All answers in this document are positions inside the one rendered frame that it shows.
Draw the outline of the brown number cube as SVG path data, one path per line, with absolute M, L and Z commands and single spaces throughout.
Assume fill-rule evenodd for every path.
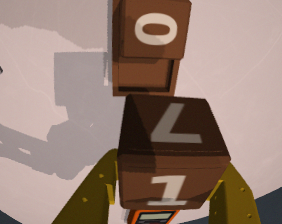
M 123 209 L 200 209 L 230 161 L 206 99 L 126 96 L 117 152 Z
M 184 58 L 190 0 L 122 0 L 121 56 Z

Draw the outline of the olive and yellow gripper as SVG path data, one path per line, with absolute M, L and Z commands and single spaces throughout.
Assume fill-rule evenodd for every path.
M 118 149 L 109 150 L 89 172 L 51 224 L 108 224 L 115 204 Z M 261 224 L 252 190 L 229 163 L 213 191 L 208 224 Z

